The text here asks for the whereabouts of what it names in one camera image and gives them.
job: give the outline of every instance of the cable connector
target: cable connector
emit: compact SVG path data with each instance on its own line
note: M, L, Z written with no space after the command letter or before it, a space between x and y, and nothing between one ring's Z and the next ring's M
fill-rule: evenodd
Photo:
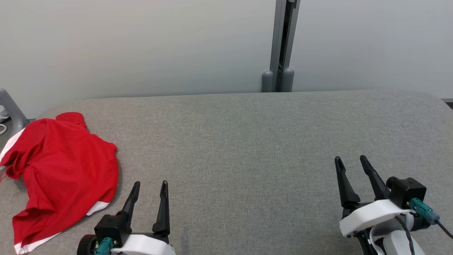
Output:
M431 225L435 225L436 221L440 220L440 216L433 212L431 207L427 206L418 198L412 198L409 202L409 207L416 213L425 218Z
M94 255L109 255L113 249L113 240L110 237L104 238L99 244L99 247L94 252Z

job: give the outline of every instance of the white partition panel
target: white partition panel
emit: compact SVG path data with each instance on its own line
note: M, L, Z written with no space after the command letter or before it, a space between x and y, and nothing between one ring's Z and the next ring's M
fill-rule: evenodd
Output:
M97 97L259 92L275 0L3 0L0 87L29 118Z
M453 98L451 0L304 0L292 91L419 90Z

